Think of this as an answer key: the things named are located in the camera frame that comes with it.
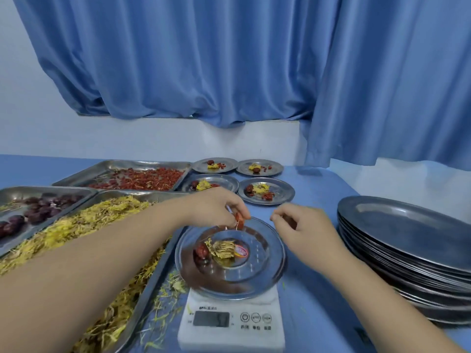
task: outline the forearm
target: forearm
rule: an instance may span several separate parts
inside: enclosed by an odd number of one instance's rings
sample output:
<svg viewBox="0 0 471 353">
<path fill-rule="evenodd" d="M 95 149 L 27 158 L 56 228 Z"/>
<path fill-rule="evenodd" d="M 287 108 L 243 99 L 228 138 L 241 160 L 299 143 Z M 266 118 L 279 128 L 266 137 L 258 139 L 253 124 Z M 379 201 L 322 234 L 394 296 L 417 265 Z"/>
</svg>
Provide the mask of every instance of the forearm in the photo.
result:
<svg viewBox="0 0 471 353">
<path fill-rule="evenodd" d="M 185 218 L 177 203 L 150 207 L 0 278 L 6 352 L 67 352 Z"/>
<path fill-rule="evenodd" d="M 344 255 L 327 273 L 381 353 L 464 352 L 370 267 Z"/>
</svg>

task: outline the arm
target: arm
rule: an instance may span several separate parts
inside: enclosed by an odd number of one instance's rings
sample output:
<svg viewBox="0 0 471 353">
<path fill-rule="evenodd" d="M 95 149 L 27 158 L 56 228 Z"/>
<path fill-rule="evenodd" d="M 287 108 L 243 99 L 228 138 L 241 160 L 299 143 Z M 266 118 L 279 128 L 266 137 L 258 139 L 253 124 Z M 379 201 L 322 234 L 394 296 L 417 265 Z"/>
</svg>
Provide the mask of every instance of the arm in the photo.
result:
<svg viewBox="0 0 471 353">
<path fill-rule="evenodd" d="M 250 218 L 237 195 L 208 189 L 156 204 L 7 273 L 0 278 L 2 351 L 67 352 L 176 229 L 235 226 L 226 205 Z"/>
<path fill-rule="evenodd" d="M 271 219 L 291 251 L 340 291 L 379 352 L 464 352 L 352 255 L 321 209 L 284 204 Z"/>
</svg>

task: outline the scale button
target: scale button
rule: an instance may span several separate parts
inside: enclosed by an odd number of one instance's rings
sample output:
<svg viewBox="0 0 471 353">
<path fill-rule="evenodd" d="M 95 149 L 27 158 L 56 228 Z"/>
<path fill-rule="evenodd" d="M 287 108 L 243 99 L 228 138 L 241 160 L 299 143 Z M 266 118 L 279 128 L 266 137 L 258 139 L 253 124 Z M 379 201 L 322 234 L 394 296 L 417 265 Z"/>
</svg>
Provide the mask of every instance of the scale button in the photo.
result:
<svg viewBox="0 0 471 353">
<path fill-rule="evenodd" d="M 260 315 L 258 313 L 252 314 L 252 321 L 254 321 L 255 323 L 259 323 L 260 322 Z"/>
<path fill-rule="evenodd" d="M 242 315 L 240 315 L 240 320 L 242 322 L 248 322 L 250 320 L 250 316 L 248 313 L 244 312 Z"/>
<path fill-rule="evenodd" d="M 263 314 L 262 320 L 263 320 L 266 324 L 270 324 L 270 323 L 271 323 L 271 316 L 270 316 L 269 314 Z"/>
</svg>

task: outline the label sticker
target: label sticker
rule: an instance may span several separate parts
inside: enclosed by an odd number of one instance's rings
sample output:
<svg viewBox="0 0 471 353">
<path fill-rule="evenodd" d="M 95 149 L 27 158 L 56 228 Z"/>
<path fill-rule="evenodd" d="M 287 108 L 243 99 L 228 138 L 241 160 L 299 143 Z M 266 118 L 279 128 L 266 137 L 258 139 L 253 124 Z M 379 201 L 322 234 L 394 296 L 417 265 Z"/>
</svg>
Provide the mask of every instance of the label sticker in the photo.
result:
<svg viewBox="0 0 471 353">
<path fill-rule="evenodd" d="M 243 246 L 236 244 L 234 249 L 234 255 L 238 257 L 246 257 L 247 255 L 249 255 L 249 252 Z"/>
</svg>

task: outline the blue table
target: blue table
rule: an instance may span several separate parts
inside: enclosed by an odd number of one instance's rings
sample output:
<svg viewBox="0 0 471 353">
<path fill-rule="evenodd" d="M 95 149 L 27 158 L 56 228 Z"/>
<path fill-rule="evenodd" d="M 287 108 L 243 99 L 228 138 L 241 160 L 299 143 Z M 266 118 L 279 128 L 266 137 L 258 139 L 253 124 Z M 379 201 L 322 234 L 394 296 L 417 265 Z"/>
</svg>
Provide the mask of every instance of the blue table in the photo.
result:
<svg viewBox="0 0 471 353">
<path fill-rule="evenodd" d="M 0 188 L 18 185 L 50 185 L 101 160 L 0 155 Z M 232 174 L 239 180 L 244 176 Z M 296 190 L 293 203 L 323 208 L 336 225 L 337 203 L 357 193 L 335 173 L 323 168 L 286 167 L 277 178 Z M 272 207 L 249 205 L 254 217 L 270 223 Z M 374 347 L 362 339 L 362 326 L 340 293 L 320 274 L 288 252 L 288 267 L 278 284 L 287 353 L 370 353 Z M 181 314 L 169 325 L 164 351 L 180 352 L 177 332 Z M 471 330 L 447 334 L 471 352 Z M 144 349 L 134 344 L 134 353 Z"/>
</svg>

